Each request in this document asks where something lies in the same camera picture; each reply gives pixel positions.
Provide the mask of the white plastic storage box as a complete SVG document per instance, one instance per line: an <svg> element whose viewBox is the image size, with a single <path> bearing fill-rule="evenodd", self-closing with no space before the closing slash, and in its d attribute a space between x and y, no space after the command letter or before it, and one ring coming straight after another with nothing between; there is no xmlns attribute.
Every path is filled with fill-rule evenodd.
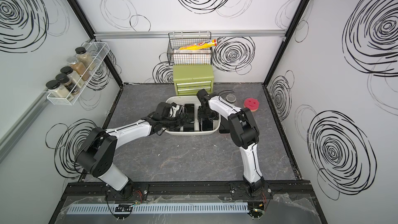
<svg viewBox="0 0 398 224"><path fill-rule="evenodd" d="M183 105L183 106L185 106L186 104L194 104L194 122L193 122L194 131L185 131L182 127L180 128L180 131L166 130L166 133L174 136L198 136L198 135L211 135L213 133L218 132L221 125L220 117L218 117L217 120L213 120L211 130L203 131L202 125L200 124L200 120L198 117L198 110L199 107L201 106L201 103L197 98L197 96L194 95L172 96L166 100L166 103L176 103L177 105Z"/></svg>

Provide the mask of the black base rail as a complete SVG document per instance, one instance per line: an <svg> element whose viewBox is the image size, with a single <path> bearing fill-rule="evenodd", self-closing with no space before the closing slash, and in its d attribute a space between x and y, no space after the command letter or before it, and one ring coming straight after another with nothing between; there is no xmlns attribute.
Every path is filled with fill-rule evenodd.
<svg viewBox="0 0 398 224"><path fill-rule="evenodd" d="M129 183L121 192L101 182L69 183L62 198L69 196L98 197L108 196L112 200L145 201L152 196L218 196L232 200L270 200L275 195L315 196L311 183L307 180L274 180L266 183L263 189L250 194L243 181L166 181Z"/></svg>

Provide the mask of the clear wall spice rack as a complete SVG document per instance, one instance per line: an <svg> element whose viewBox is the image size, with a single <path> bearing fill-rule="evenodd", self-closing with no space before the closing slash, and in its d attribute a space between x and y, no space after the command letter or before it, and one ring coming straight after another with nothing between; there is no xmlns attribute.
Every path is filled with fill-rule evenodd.
<svg viewBox="0 0 398 224"><path fill-rule="evenodd" d="M93 41L77 51L49 82L46 98L53 105L81 103L90 111L99 104L102 91L112 79L104 62L110 48L105 42Z"/></svg>

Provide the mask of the yellow snack package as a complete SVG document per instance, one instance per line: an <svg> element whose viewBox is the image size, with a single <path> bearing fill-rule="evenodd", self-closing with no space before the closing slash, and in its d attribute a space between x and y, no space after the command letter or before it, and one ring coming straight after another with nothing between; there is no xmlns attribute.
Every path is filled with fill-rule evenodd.
<svg viewBox="0 0 398 224"><path fill-rule="evenodd" d="M218 45L217 39L212 39L210 41L204 41L204 42L200 42L200 43L194 43L194 44L190 44L187 46L183 46L178 49L179 50L202 50L202 49L208 49L211 47L215 47L217 45Z"/></svg>

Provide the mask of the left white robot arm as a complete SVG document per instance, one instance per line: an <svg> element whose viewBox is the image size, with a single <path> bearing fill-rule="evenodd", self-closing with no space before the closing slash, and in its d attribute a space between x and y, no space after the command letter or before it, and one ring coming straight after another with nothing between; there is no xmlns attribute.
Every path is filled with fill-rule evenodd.
<svg viewBox="0 0 398 224"><path fill-rule="evenodd" d="M194 106L161 102L154 112L122 127L94 128L75 155L75 163L93 177L105 182L122 199L134 195L132 181L113 163L115 151L136 139L178 131L194 122Z"/></svg>

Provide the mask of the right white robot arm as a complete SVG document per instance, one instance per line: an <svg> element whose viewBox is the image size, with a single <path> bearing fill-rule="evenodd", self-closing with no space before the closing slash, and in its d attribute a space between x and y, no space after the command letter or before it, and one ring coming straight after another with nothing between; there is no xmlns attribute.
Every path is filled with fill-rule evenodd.
<svg viewBox="0 0 398 224"><path fill-rule="evenodd" d="M257 152L260 132L252 111L237 107L216 93L208 94L205 89L201 89L197 97L205 110L216 112L228 121L231 139L242 157L247 195L257 197L265 187L265 180Z"/></svg>

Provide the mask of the green metal tool chest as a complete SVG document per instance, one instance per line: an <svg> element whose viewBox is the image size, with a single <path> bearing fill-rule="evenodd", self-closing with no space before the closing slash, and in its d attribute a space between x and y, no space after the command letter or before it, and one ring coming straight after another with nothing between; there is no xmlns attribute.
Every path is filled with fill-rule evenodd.
<svg viewBox="0 0 398 224"><path fill-rule="evenodd" d="M173 82L177 95L196 95L205 89L214 91L214 72L212 65L174 65Z"/></svg>

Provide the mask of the pink smiley sponge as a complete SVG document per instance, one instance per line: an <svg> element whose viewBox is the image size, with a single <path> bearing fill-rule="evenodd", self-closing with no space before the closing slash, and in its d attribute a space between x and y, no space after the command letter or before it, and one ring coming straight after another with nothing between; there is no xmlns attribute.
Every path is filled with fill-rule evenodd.
<svg viewBox="0 0 398 224"><path fill-rule="evenodd" d="M248 108L249 110L251 110L252 112L255 112L259 109L260 103L257 99L254 98L247 98L244 101L244 107Z"/></svg>

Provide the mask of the glass jar with powder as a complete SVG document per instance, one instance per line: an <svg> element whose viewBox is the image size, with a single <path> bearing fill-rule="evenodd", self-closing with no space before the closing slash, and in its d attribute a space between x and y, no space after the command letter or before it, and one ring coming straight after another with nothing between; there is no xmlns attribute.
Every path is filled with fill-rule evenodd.
<svg viewBox="0 0 398 224"><path fill-rule="evenodd" d="M237 98L234 94L228 94L225 98L225 100L231 104L235 103Z"/></svg>

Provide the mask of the spice jar black lid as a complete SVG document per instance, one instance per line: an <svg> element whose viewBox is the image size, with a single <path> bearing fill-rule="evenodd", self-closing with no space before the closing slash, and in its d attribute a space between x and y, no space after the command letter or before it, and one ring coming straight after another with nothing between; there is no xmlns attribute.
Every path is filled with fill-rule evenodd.
<svg viewBox="0 0 398 224"><path fill-rule="evenodd" d="M72 82L72 80L64 73L60 73L56 76L56 80L61 83L72 95L77 95L79 92L78 87Z"/></svg>
<svg viewBox="0 0 398 224"><path fill-rule="evenodd" d="M66 74L79 89L84 87L85 84L84 81L81 79L81 76L70 66L65 66L61 68L60 72Z"/></svg>
<svg viewBox="0 0 398 224"><path fill-rule="evenodd" d="M87 52L86 48L78 47L75 49L76 58L88 69L92 71L95 69L95 63L93 58L89 52Z"/></svg>
<svg viewBox="0 0 398 224"><path fill-rule="evenodd" d="M69 90L57 80L48 81L46 87L56 97L67 98L70 96Z"/></svg>

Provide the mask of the spice jar silver lid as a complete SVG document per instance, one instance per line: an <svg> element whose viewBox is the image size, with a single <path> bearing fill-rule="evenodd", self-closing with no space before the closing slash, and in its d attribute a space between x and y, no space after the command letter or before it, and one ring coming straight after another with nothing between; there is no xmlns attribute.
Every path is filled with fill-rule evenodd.
<svg viewBox="0 0 398 224"><path fill-rule="evenodd" d="M90 74L87 72L86 67L76 57L67 58L67 64L78 73L83 81L87 81L90 78Z"/></svg>

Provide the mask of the aluminium wall rail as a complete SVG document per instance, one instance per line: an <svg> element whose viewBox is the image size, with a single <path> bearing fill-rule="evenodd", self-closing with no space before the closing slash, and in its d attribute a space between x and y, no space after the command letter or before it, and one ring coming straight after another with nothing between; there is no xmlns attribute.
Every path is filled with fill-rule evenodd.
<svg viewBox="0 0 398 224"><path fill-rule="evenodd" d="M216 31L123 31L97 32L97 39L137 39L137 38L196 38L196 37L285 37L285 30L216 30Z"/></svg>

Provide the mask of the black phone in box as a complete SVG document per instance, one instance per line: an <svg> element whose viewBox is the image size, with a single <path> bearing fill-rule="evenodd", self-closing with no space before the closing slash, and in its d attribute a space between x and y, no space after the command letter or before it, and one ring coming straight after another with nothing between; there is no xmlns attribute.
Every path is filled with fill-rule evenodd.
<svg viewBox="0 0 398 224"><path fill-rule="evenodd" d="M194 132L194 131L195 131L195 129L194 129L194 123L186 124L186 125L184 125L184 127L183 127L183 132Z"/></svg>

